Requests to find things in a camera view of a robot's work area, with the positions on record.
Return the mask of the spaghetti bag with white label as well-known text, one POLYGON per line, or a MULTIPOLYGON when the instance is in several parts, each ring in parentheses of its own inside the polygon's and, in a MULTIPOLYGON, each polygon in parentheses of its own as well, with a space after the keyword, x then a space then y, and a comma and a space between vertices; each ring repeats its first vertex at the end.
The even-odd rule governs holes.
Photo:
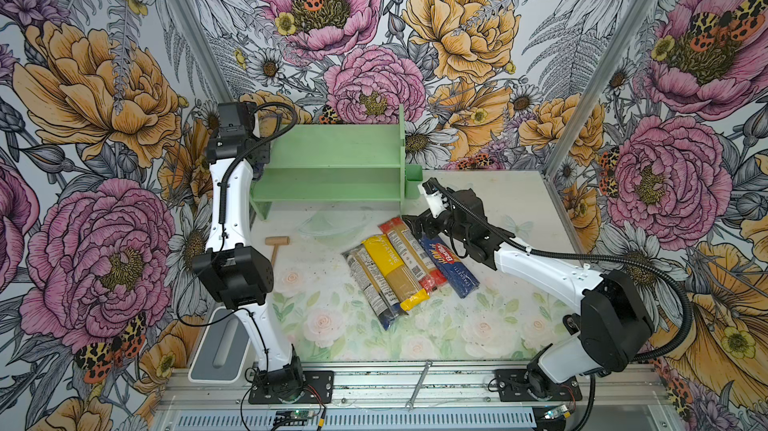
POLYGON ((387 331, 406 314, 400 301, 373 261, 365 246, 360 244, 342 253, 350 274, 364 294, 379 323, 387 331))

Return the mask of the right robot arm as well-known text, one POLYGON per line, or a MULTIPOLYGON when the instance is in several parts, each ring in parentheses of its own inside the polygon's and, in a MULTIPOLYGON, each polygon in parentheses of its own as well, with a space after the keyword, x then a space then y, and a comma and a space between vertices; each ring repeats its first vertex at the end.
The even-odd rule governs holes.
POLYGON ((639 354, 652 322, 635 285, 619 271, 590 267, 584 255, 539 250, 488 222, 471 189, 453 190, 431 178, 419 192, 428 208, 405 222, 418 237, 457 240, 473 261, 525 280, 563 302, 576 321, 569 337, 528 363, 518 390, 548 400, 551 388, 577 375, 620 372, 639 354))

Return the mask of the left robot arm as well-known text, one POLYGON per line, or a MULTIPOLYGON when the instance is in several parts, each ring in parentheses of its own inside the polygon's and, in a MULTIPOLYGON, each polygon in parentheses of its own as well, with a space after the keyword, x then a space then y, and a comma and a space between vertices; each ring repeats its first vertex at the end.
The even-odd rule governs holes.
POLYGON ((305 377, 268 302, 273 264, 252 244, 250 188, 254 169, 269 162, 270 144, 298 124, 298 113, 277 101, 222 103, 218 110, 219 126, 206 149, 213 182, 211 227, 204 251, 193 258, 192 272, 250 339, 256 352, 251 388, 267 398, 296 401, 305 377))

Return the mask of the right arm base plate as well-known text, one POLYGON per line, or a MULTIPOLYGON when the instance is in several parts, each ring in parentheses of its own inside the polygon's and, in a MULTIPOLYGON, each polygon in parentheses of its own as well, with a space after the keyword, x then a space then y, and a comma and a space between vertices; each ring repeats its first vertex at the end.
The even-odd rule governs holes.
POLYGON ((573 402, 583 399, 574 377, 556 383, 538 372, 523 368, 496 369, 487 383, 487 389, 496 392, 502 402, 573 402))

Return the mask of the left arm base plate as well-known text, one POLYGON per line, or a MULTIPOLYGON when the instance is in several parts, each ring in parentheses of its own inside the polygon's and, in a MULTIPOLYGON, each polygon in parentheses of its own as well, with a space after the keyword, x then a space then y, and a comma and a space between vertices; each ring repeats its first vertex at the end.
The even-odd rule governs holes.
POLYGON ((288 371, 259 372, 247 403, 250 405, 330 404, 334 392, 333 371, 305 370, 301 378, 288 371))

